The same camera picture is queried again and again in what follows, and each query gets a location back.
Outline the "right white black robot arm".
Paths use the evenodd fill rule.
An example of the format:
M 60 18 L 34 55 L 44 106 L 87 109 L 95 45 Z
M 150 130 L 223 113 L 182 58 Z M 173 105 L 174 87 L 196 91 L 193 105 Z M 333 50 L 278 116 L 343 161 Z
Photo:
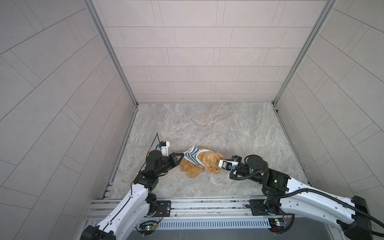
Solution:
M 249 155 L 244 162 L 241 159 L 233 156 L 229 161 L 221 160 L 219 166 L 229 171 L 232 180 L 251 180 L 262 185 L 266 199 L 251 200 L 246 206 L 253 215 L 299 215 L 327 224 L 343 232 L 350 240 L 373 239 L 373 218 L 365 199 L 335 196 L 308 186 L 269 168 L 258 155 Z

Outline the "left small circuit board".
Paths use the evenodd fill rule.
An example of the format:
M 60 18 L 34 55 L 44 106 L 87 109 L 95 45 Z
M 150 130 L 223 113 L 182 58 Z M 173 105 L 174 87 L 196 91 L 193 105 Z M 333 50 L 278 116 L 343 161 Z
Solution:
M 145 221 L 145 222 L 140 223 L 139 230 L 140 231 L 155 231 L 157 229 L 158 224 L 159 223 L 157 221 L 153 221 L 153 220 Z

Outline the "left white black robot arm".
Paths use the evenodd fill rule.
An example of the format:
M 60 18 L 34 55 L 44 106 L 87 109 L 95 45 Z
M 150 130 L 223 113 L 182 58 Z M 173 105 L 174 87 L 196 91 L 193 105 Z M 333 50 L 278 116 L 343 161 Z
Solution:
M 178 166 L 183 158 L 183 153 L 164 156 L 159 150 L 150 151 L 145 168 L 133 180 L 128 194 L 95 227 L 87 226 L 80 239 L 126 240 L 140 220 L 156 212 L 157 196 L 152 191 L 159 177 Z

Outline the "aluminium corner post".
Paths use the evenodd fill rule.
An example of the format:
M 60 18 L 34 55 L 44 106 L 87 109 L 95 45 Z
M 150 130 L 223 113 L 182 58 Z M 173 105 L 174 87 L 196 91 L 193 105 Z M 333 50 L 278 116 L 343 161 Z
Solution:
M 111 59 L 111 62 L 115 68 L 115 70 L 117 71 L 117 74 L 119 75 L 119 77 L 121 78 L 122 82 L 124 83 L 127 91 L 128 91 L 128 94 L 130 96 L 130 98 L 132 99 L 133 103 L 134 103 L 134 106 L 137 108 L 138 107 L 138 102 L 134 96 L 134 93 L 131 89 L 131 87 L 129 86 L 129 82 L 127 80 L 127 77 L 119 63 L 119 60 L 117 58 L 117 55 L 113 49 L 113 46 L 108 38 L 108 35 L 107 35 L 107 32 L 101 22 L 101 19 L 100 17 L 98 16 L 98 13 L 96 11 L 96 8 L 95 8 L 95 5 L 93 3 L 93 1 L 91 0 L 84 0 L 84 5 L 85 5 L 85 8 L 90 16 L 90 19 L 92 21 L 92 23 L 94 24 L 95 28 L 96 28 L 96 31 L 98 32 L 99 34 L 99 37 L 101 39 L 101 42 L 102 44 L 104 45 L 110 59 Z
M 331 14 L 332 10 L 334 9 L 334 6 L 336 3 L 337 3 L 337 0 L 326 1 L 326 4 L 325 4 L 324 8 L 322 9 L 317 21 L 315 22 L 315 25 L 312 28 L 307 40 L 305 41 L 304 46 L 302 47 L 301 51 L 299 52 L 298 57 L 296 58 L 291 70 L 289 71 L 285 81 L 282 84 L 282 87 L 280 88 L 276 98 L 273 101 L 273 106 L 275 108 L 277 108 L 277 104 L 279 103 L 279 101 L 282 98 L 285 90 L 287 89 L 290 81 L 293 79 L 295 73 L 297 72 L 300 65 L 302 64 L 305 56 L 308 54 L 311 46 L 313 45 L 316 37 L 319 35 L 321 29 L 323 28 L 329 15 Z

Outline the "small circuit board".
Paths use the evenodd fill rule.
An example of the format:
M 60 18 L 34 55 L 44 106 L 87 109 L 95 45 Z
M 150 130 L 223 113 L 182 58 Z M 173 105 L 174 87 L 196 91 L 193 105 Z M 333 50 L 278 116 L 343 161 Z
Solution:
M 282 232 L 286 227 L 286 223 L 283 218 L 270 218 L 268 220 L 271 227 L 269 230 L 273 233 Z
M 145 221 L 145 222 L 140 223 L 139 230 L 140 231 L 155 231 L 157 229 L 158 224 L 159 223 L 157 221 L 153 221 L 153 220 Z

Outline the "aluminium mounting rail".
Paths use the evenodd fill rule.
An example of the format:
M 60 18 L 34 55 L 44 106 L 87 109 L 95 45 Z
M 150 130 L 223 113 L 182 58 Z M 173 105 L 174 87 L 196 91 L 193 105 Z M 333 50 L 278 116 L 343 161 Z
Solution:
M 169 219 L 233 219 L 233 218 L 272 218 L 275 216 L 253 216 L 245 207 L 250 200 L 265 200 L 263 196 L 251 197 L 218 197 L 218 198 L 159 198 L 157 201 L 171 201 Z M 107 217 L 120 203 L 118 199 L 94 200 L 86 212 L 85 221 L 98 223 Z

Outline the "left aluminium corner post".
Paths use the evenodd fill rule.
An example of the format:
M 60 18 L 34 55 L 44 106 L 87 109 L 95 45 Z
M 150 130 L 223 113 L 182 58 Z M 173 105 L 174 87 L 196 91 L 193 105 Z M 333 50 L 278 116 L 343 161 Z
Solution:
M 119 75 L 119 77 L 121 78 L 122 82 L 124 83 L 127 91 L 128 91 L 128 94 L 130 96 L 130 98 L 132 99 L 133 103 L 134 103 L 134 106 L 137 108 L 138 107 L 138 102 L 134 96 L 134 93 L 131 89 L 131 87 L 129 86 L 129 82 L 127 80 L 127 77 L 119 63 L 119 60 L 117 58 L 117 55 L 113 49 L 113 46 L 108 38 L 108 35 L 107 35 L 107 32 L 101 22 L 101 19 L 100 17 L 98 16 L 98 13 L 96 11 L 96 8 L 95 8 L 95 5 L 93 3 L 93 1 L 91 0 L 84 0 L 84 5 L 85 5 L 85 8 L 90 16 L 90 19 L 92 21 L 92 23 L 94 24 L 95 28 L 96 28 L 96 31 L 98 32 L 99 34 L 99 37 L 101 39 L 101 42 L 102 44 L 104 45 L 110 59 L 111 59 L 111 62 L 115 68 L 115 70 L 117 71 L 117 74 Z

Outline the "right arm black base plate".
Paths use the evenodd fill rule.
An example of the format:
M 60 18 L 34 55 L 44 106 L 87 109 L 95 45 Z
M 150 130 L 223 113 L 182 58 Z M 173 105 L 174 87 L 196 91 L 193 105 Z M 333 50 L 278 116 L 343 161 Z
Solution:
M 290 215 L 281 209 L 280 199 L 250 200 L 246 208 L 252 211 L 253 216 L 271 215 L 283 216 Z

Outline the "right aluminium corner post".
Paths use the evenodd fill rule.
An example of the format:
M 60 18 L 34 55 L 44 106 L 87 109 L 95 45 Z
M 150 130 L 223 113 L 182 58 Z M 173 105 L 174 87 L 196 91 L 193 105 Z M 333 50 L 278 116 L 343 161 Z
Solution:
M 296 58 L 291 70 L 289 71 L 285 81 L 282 84 L 282 87 L 280 88 L 276 98 L 273 101 L 273 106 L 275 108 L 277 108 L 277 104 L 279 103 L 279 101 L 282 98 L 285 90 L 287 89 L 290 81 L 293 79 L 295 73 L 297 72 L 300 65 L 302 64 L 305 56 L 308 54 L 311 46 L 313 45 L 316 37 L 319 35 L 321 29 L 323 28 L 329 15 L 331 14 L 332 10 L 334 9 L 334 6 L 336 3 L 337 3 L 337 0 L 326 1 L 326 4 L 325 4 L 324 8 L 322 9 L 317 21 L 315 22 L 315 25 L 312 28 L 307 40 L 305 41 L 304 46 L 302 47 L 301 51 L 299 52 L 298 57 Z

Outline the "brown teddy bear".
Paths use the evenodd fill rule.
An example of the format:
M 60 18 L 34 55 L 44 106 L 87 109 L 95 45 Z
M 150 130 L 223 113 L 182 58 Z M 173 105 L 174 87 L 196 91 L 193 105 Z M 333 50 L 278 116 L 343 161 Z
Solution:
M 220 160 L 224 160 L 224 156 L 214 152 L 203 152 L 198 155 L 198 160 L 202 163 L 202 167 L 198 167 L 190 161 L 183 159 L 180 163 L 181 171 L 185 172 L 191 179 L 195 179 L 203 172 L 208 172 L 216 175 L 222 171 L 219 167 Z

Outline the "blue white striped knit sweater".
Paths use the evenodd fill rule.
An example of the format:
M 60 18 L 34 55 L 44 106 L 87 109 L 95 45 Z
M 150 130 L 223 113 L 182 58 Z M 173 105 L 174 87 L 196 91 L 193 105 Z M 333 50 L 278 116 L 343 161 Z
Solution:
M 199 149 L 195 146 L 192 146 L 190 149 L 188 149 L 186 152 L 184 152 L 184 159 L 189 161 L 190 163 L 196 165 L 197 167 L 204 169 L 204 164 L 199 160 L 198 156 L 202 153 L 208 153 L 211 152 L 207 149 Z

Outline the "white ventilation grille strip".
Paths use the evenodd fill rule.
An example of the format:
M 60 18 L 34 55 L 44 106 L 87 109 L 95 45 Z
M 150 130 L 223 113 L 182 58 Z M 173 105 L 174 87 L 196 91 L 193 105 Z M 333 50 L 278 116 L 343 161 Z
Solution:
M 161 221 L 157 230 L 270 229 L 268 219 L 169 219 Z

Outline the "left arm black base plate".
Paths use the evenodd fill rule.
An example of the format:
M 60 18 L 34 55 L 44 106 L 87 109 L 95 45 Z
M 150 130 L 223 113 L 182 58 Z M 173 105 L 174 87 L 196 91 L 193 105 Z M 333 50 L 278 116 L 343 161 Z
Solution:
M 150 203 L 148 218 L 169 217 L 171 212 L 171 201 L 157 201 Z

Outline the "right small circuit board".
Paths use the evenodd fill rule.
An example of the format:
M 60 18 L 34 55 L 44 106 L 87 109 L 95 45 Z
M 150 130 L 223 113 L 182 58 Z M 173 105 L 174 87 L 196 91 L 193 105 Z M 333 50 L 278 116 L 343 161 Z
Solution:
M 273 233 L 282 232 L 286 227 L 286 223 L 283 218 L 270 218 L 268 220 L 271 227 L 269 230 Z

